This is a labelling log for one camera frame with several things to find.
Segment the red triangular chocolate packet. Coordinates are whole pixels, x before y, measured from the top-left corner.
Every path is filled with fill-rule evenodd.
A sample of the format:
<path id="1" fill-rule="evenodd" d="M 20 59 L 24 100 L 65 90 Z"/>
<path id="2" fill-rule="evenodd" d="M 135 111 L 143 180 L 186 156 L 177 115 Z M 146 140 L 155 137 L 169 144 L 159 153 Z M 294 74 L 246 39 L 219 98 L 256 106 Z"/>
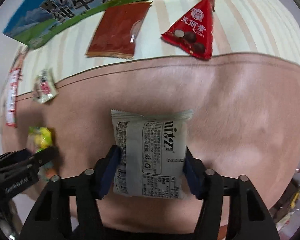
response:
<path id="1" fill-rule="evenodd" d="M 215 0 L 201 0 L 161 35 L 161 39 L 192 57 L 209 60 L 213 48 Z"/>

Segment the dark red brown snack packet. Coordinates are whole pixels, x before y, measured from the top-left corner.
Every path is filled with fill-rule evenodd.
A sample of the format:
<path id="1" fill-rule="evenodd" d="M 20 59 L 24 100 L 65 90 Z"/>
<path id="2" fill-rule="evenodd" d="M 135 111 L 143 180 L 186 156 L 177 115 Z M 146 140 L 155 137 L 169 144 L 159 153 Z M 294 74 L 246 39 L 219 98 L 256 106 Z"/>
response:
<path id="1" fill-rule="evenodd" d="M 136 38 L 151 5 L 151 2 L 135 2 L 108 8 L 85 55 L 132 59 Z"/>

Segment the pale green chicken foot packet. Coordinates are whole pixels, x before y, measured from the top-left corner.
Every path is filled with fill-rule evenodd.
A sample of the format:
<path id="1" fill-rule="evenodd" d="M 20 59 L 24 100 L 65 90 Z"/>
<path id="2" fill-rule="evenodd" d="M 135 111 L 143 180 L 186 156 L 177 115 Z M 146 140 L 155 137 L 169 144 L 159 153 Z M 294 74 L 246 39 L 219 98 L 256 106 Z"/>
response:
<path id="1" fill-rule="evenodd" d="M 33 85 L 33 100 L 37 103 L 44 104 L 54 99 L 58 95 L 57 88 L 52 76 L 51 69 L 43 69 L 36 76 Z"/>

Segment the cat print striped blanket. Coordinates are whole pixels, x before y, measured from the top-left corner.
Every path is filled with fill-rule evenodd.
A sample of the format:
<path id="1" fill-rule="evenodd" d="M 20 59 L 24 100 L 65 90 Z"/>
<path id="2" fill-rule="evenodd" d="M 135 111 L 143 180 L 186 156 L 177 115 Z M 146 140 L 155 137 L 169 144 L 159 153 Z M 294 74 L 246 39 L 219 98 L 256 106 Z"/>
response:
<path id="1" fill-rule="evenodd" d="M 300 161 L 299 25 L 279 0 L 215 0 L 213 57 L 201 61 L 160 38 L 195 3 L 154 0 L 133 61 L 85 57 L 102 14 L 29 52 L 17 126 L 1 126 L 3 150 L 24 148 L 31 126 L 51 127 L 61 175 L 76 176 L 114 143 L 112 109 L 142 115 L 191 109 L 192 154 L 224 176 L 246 174 L 272 207 Z M 58 95 L 40 104 L 32 92 L 45 68 Z"/>

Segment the red white long snack packet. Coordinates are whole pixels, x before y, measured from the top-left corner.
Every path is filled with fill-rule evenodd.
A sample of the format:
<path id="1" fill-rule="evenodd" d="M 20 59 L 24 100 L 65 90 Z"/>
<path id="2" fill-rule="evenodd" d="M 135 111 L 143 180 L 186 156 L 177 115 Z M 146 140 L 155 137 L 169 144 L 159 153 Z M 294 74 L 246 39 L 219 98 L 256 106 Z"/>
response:
<path id="1" fill-rule="evenodd" d="M 6 111 L 5 111 L 5 120 L 7 126 L 16 127 L 17 123 L 15 120 L 16 116 L 16 96 L 18 89 L 18 82 L 20 77 L 20 68 L 15 68 L 11 71 L 8 80 L 7 87 L 7 99 L 6 99 Z"/>

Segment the colourful candy balls bag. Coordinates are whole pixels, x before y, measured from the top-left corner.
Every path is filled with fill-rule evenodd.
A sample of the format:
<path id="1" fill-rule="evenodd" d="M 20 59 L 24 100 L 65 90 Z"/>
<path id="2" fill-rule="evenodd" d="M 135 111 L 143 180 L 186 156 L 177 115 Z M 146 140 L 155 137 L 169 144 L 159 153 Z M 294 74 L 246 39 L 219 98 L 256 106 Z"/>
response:
<path id="1" fill-rule="evenodd" d="M 30 127 L 26 147 L 32 153 L 38 153 L 53 146 L 52 131 L 47 127 Z M 54 161 L 51 159 L 39 168 L 38 176 L 43 181 L 48 181 L 57 174 Z"/>

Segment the white grey biscuit packet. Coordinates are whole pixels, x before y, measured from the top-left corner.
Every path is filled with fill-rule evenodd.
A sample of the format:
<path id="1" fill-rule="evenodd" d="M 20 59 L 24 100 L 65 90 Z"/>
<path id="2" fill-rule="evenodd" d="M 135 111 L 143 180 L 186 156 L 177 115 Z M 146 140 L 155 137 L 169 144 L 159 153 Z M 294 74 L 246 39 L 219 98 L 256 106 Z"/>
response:
<path id="1" fill-rule="evenodd" d="M 114 192 L 126 197 L 181 199 L 187 122 L 192 110 L 140 115 L 111 110 L 114 137 L 122 150 Z"/>

